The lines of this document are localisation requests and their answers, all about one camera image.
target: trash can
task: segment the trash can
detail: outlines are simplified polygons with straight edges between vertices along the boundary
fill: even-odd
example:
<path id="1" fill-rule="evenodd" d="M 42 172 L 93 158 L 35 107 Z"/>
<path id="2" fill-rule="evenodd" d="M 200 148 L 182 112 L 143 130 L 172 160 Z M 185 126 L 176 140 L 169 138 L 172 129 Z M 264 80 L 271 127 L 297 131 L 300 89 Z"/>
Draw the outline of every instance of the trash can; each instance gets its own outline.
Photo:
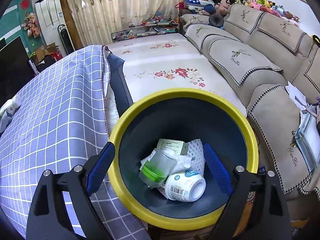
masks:
<path id="1" fill-rule="evenodd" d="M 169 230 L 194 230 L 214 224 L 228 200 L 207 166 L 206 189 L 200 199 L 167 200 L 138 177 L 140 160 L 151 154 L 160 138 L 189 142 L 201 139 L 218 155 L 257 172 L 258 147 L 243 114 L 224 98 L 200 89 L 174 88 L 134 103 L 115 125 L 109 141 L 116 154 L 108 175 L 117 196 L 139 219 Z"/>

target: metal screw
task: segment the metal screw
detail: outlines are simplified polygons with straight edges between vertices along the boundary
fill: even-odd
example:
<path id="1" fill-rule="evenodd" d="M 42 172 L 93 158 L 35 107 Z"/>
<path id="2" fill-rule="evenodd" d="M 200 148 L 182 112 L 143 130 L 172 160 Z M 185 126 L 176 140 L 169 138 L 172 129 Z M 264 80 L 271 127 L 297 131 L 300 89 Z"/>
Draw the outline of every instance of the metal screw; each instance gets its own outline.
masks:
<path id="1" fill-rule="evenodd" d="M 47 177 L 47 176 L 49 176 L 50 175 L 50 170 L 45 170 L 44 172 L 43 172 L 43 176 L 45 176 L 45 177 Z"/>
<path id="2" fill-rule="evenodd" d="M 238 172 L 244 172 L 244 167 L 242 167 L 242 166 L 236 166 L 236 170 L 238 171 Z"/>
<path id="3" fill-rule="evenodd" d="M 80 171 L 82 171 L 82 166 L 81 166 L 81 165 L 77 165 L 77 166 L 75 166 L 75 167 L 73 168 L 73 170 L 74 170 L 75 172 L 80 172 Z"/>
<path id="4" fill-rule="evenodd" d="M 273 171 L 268 171 L 267 174 L 268 174 L 269 177 L 274 177 L 275 176 L 275 173 Z"/>

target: yellow rim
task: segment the yellow rim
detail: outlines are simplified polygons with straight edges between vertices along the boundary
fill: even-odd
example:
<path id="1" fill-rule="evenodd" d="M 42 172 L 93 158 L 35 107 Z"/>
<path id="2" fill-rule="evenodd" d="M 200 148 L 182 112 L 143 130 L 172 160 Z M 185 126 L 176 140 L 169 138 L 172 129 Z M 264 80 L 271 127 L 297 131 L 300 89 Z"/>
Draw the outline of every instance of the yellow rim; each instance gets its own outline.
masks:
<path id="1" fill-rule="evenodd" d="M 109 141 L 115 145 L 116 155 L 108 170 L 111 185 L 124 206 L 139 219 L 154 226 L 169 230 L 195 230 L 210 226 L 218 220 L 224 209 L 224 205 L 215 211 L 197 218 L 177 219 L 158 215 L 142 206 L 129 192 L 122 180 L 118 150 L 122 135 L 131 121 L 144 109 L 159 101 L 170 98 L 196 98 L 210 102 L 226 113 L 236 122 L 240 128 L 247 147 L 247 170 L 256 173 L 258 170 L 258 146 L 253 130 L 244 115 L 230 102 L 224 98 L 200 89 L 174 88 L 161 90 L 148 95 L 130 106 L 116 123 L 111 133 Z"/>

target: sofa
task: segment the sofa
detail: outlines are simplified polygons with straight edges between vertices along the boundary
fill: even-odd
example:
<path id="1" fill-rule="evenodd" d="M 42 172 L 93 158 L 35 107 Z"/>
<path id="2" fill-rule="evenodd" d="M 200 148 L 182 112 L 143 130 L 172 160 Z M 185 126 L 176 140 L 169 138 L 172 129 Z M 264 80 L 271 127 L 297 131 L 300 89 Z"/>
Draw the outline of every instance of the sofa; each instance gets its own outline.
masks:
<path id="1" fill-rule="evenodd" d="M 308 103 L 317 102 L 318 46 L 282 18 L 240 4 L 228 8 L 224 30 L 210 26 L 204 15 L 184 14 L 180 24 L 181 33 L 220 71 L 246 107 L 258 142 L 258 172 L 273 170 L 291 220 L 307 219 L 320 201 L 320 172 L 308 170 L 293 140 L 300 110 L 284 86 L 290 82 Z"/>

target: curtain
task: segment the curtain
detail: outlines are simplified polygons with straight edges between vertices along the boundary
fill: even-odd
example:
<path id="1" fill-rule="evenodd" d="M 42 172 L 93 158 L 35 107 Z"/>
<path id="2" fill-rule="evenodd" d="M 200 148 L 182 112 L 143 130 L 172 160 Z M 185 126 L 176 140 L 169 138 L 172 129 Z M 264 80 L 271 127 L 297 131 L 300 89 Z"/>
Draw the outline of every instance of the curtain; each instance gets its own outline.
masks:
<path id="1" fill-rule="evenodd" d="M 180 0 L 67 0 L 84 46 L 111 43 L 111 33 L 140 24 L 157 11 L 178 17 Z"/>

